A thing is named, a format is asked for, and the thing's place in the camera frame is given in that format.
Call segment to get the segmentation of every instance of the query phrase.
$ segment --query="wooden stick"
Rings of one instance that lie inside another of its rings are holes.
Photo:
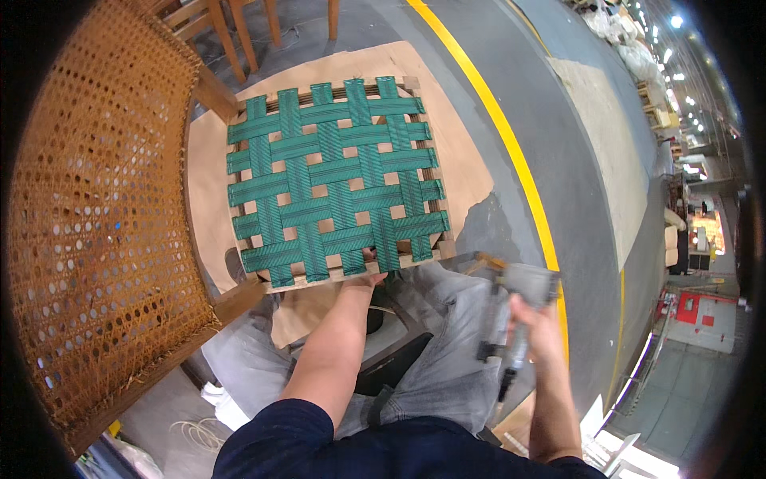
[[[204,107],[213,110],[226,124],[236,119],[239,114],[237,98],[216,78],[210,68],[204,65],[199,69],[199,82],[191,94]]]
[[[242,0],[229,0],[231,15],[234,17],[234,26],[237,27],[237,35],[242,43],[244,56],[247,64],[250,65],[250,73],[258,70],[258,63],[255,61],[255,52],[253,51],[253,42],[250,40],[250,32],[247,31],[244,15],[242,15]]]
[[[237,59],[234,42],[231,40],[231,36],[229,36],[228,28],[226,28],[224,11],[221,10],[221,0],[208,0],[208,11],[210,12],[210,19],[213,22],[213,29],[221,39],[221,45],[224,46],[226,58],[228,58],[231,63],[231,69],[234,71],[234,76],[240,83],[244,83],[244,72],[242,71],[242,65],[239,64],[239,59]]]

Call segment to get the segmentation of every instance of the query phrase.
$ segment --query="right hand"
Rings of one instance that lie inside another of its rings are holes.
[[[527,326],[529,352],[537,367],[566,364],[555,303],[535,311],[520,294],[512,294],[508,305],[511,309],[509,334],[517,322]]]

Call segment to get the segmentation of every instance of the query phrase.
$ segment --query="beige cushion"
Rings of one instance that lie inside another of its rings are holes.
[[[665,249],[669,250],[678,246],[678,230],[675,226],[665,228]]]
[[[665,250],[665,266],[678,264],[678,248]]]

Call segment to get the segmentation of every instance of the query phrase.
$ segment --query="left hand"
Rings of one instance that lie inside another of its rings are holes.
[[[368,288],[372,292],[372,288],[374,288],[375,285],[380,281],[383,281],[383,278],[386,276],[388,276],[388,273],[366,274],[365,276],[358,276],[344,281],[343,286],[341,286],[341,291],[349,288]]]

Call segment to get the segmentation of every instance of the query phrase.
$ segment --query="yellow floor line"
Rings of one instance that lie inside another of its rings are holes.
[[[622,329],[625,324],[625,269],[620,271],[620,332],[617,333],[617,354],[614,356],[614,369],[612,369],[612,380],[607,389],[607,400],[604,402],[604,412],[611,407],[612,388],[617,379],[617,368],[620,364],[620,351],[622,350]]]
[[[527,28],[529,28],[532,34],[537,38],[537,41],[540,42],[540,45],[542,45],[542,49],[545,50],[545,53],[547,53],[549,57],[552,57],[553,55],[551,55],[551,52],[548,51],[548,47],[546,47],[545,44],[542,42],[542,38],[540,38],[540,34],[537,32],[537,28],[535,28],[535,26],[532,25],[532,23],[529,21],[529,18],[527,18],[526,13],[524,13],[524,11],[521,8],[519,8],[517,4],[512,2],[512,0],[506,0],[506,3],[513,11],[516,12],[516,14],[524,21],[524,23],[526,23]]]
[[[444,24],[434,13],[428,8],[421,0],[407,0],[414,10],[420,14],[421,17],[428,23],[434,33],[447,47],[447,50],[452,54],[453,58],[460,65],[460,68],[468,77],[468,81],[471,82],[479,98],[484,103],[489,117],[492,118],[492,122],[495,123],[498,133],[502,142],[508,149],[508,154],[511,157],[514,168],[516,168],[516,174],[519,176],[519,181],[524,189],[524,194],[529,203],[529,209],[532,211],[532,217],[535,220],[535,227],[537,228],[537,234],[540,237],[540,244],[542,245],[542,253],[545,257],[545,264],[548,269],[558,271],[558,259],[556,258],[556,250],[553,246],[553,237],[551,236],[551,229],[548,226],[548,219],[545,216],[545,210],[542,207],[542,201],[540,200],[540,194],[535,186],[535,180],[532,178],[532,172],[529,171],[529,165],[527,165],[524,153],[522,152],[519,142],[516,140],[516,135],[511,130],[511,126],[508,124],[506,115],[503,114],[500,109],[500,105],[495,100],[495,96],[487,86],[486,82],[479,74],[479,71],[473,65],[473,62],[468,58],[466,52],[462,49],[460,44],[457,43],[455,37],[444,27]],[[558,302],[558,322],[561,327],[561,337],[564,341],[564,354],[569,361],[569,334],[567,329],[567,310],[564,302],[564,291],[559,288]]]

